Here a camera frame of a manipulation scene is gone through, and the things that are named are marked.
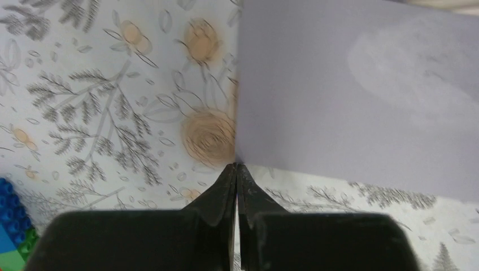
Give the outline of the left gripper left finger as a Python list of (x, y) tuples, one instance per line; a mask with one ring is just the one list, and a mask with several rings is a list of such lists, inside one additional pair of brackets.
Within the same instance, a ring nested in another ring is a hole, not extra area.
[(74, 211), (52, 220), (26, 270), (232, 270), (237, 164), (182, 209)]

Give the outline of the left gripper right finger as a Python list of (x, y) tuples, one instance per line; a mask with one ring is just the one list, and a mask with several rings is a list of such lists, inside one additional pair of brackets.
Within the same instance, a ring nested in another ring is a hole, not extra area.
[(237, 165), (243, 270), (418, 270), (399, 225), (378, 213), (292, 213)]

